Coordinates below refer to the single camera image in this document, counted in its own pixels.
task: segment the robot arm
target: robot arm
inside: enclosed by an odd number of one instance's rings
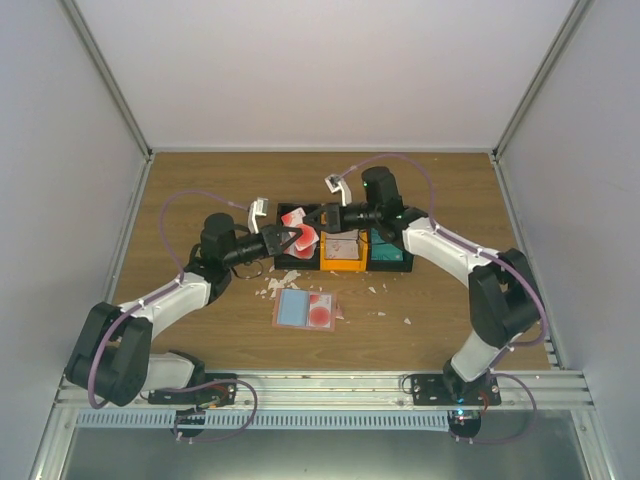
[[[264,215],[252,209],[250,217],[255,216]],[[124,406],[140,391],[183,388],[193,383],[197,359],[177,353],[150,355],[152,340],[188,313],[217,300],[230,284],[235,266],[280,255],[302,234],[300,229],[267,225],[236,237],[236,229],[231,216],[210,215],[183,274],[132,302],[95,305],[65,368],[67,379],[88,388],[91,366],[107,330],[124,312],[139,305],[111,335],[112,344],[105,348],[98,364],[95,393]],[[284,233],[292,235],[283,243]]]
[[[344,182],[336,176],[326,179],[334,193],[343,191],[344,184],[339,181]],[[537,290],[527,259],[515,249],[505,253],[486,249],[432,224],[427,213],[403,204],[395,178],[385,167],[365,170],[362,181],[366,202],[327,204],[310,213],[304,222],[329,233],[376,228],[385,241],[429,260],[469,289],[473,330],[443,368],[443,381],[457,401],[475,390],[502,350],[539,319],[523,287],[480,252],[507,262]],[[463,248],[460,243],[472,248]]]

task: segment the black box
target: black box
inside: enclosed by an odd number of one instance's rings
[[[282,225],[282,216],[302,207],[305,213],[309,214],[320,208],[319,203],[311,203],[300,205],[297,203],[279,203],[277,209],[276,225]],[[367,237],[371,242],[371,230],[367,230]],[[367,249],[367,271],[369,272],[411,272],[413,270],[413,255],[408,252],[402,252],[402,261],[395,262],[392,260],[371,260],[373,247],[369,245]],[[309,260],[292,257],[291,255],[278,255],[273,258],[273,266],[278,270],[320,270],[320,247]]]

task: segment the gray wall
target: gray wall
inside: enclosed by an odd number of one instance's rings
[[[78,4],[156,151],[488,151],[572,0]]]
[[[640,2],[596,1],[504,158],[568,367],[638,478]]]
[[[0,478],[26,478],[142,157],[60,6],[0,5]]]

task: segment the red dot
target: red dot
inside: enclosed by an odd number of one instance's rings
[[[313,241],[313,227],[309,225],[300,224],[297,225],[296,228],[302,230],[302,236],[296,240],[296,245],[309,245]]]
[[[325,307],[316,307],[309,312],[309,322],[314,327],[325,327],[331,318],[329,309]]]
[[[313,245],[309,245],[307,248],[303,248],[302,250],[296,250],[298,252],[298,257],[302,259],[309,259],[313,257],[313,252],[315,252]]]

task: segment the wooden surface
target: wooden surface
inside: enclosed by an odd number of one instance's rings
[[[248,205],[268,197],[270,217],[278,202],[337,201],[324,177],[341,172],[368,154],[220,153],[160,154],[151,168],[116,300],[142,296],[176,274],[158,235],[157,217],[164,200],[185,189],[203,189]],[[497,249],[515,241],[493,170],[482,154],[412,154],[431,172],[436,217],[455,232]],[[405,204],[426,209],[425,180],[410,165],[387,160]],[[360,172],[351,174],[354,200],[364,195]],[[204,219],[228,212],[246,224],[246,214],[211,199],[190,195],[174,202],[166,216],[171,245],[186,262],[199,241]],[[265,270],[272,265],[264,261]],[[256,296],[267,288],[265,272],[254,280],[234,279],[209,307],[193,312],[156,338],[155,352],[178,349],[196,355],[208,368],[284,368],[347,370],[439,369],[471,331],[467,290],[453,277],[416,258],[414,271],[398,273],[302,272],[302,289],[335,292],[344,310],[335,332],[274,328],[274,301]],[[410,325],[404,323],[408,318]],[[544,348],[519,349],[501,364],[504,369],[546,369]]]

